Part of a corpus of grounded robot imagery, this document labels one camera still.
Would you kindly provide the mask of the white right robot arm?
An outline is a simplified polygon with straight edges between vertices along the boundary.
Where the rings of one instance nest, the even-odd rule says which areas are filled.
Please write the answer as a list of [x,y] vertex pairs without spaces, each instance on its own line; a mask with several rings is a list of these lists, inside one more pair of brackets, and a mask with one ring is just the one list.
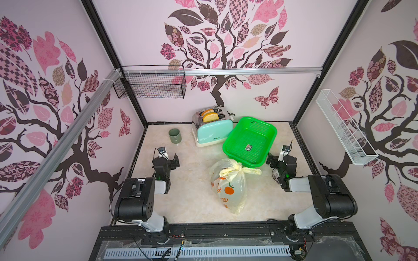
[[272,177],[286,192],[309,193],[312,205],[288,217],[287,230],[312,229],[329,220],[348,219],[356,215],[358,205],[341,177],[336,174],[296,176],[297,158],[268,154],[266,164]]

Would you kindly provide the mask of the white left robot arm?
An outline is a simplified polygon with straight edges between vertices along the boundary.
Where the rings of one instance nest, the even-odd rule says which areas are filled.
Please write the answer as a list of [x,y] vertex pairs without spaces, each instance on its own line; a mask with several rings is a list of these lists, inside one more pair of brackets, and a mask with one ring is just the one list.
[[168,233],[166,217],[153,211],[155,195],[169,193],[170,173],[180,167],[178,155],[152,160],[155,174],[147,178],[129,178],[125,181],[115,204],[114,218],[119,223],[137,224],[148,233]]

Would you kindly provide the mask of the cream plastic bag orange print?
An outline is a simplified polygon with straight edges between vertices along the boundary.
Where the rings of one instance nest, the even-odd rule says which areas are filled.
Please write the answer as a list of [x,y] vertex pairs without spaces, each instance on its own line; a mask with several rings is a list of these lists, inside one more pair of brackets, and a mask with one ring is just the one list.
[[260,169],[242,166],[234,159],[225,158],[216,162],[209,170],[212,191],[222,205],[233,214],[238,215],[244,208],[247,199],[247,179],[260,176]]

